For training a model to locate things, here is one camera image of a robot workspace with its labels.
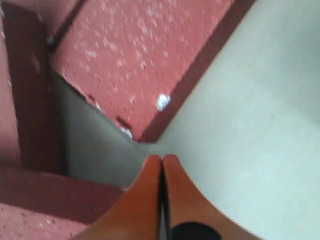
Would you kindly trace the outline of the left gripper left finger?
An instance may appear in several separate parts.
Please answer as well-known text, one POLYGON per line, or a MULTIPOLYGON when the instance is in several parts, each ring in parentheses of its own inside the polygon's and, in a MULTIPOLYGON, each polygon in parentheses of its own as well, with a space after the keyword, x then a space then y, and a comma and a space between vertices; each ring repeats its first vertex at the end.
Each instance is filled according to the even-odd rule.
POLYGON ((157 240, 161 221, 162 160, 148 156, 115 205, 74 240, 157 240))

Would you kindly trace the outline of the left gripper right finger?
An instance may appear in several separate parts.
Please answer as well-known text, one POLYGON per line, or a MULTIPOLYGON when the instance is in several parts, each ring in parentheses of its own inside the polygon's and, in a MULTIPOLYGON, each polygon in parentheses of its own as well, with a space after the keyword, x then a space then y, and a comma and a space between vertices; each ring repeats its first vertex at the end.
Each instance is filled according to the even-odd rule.
POLYGON ((168 240, 251 240, 253 234, 212 205, 191 181, 177 156, 163 158, 168 240))

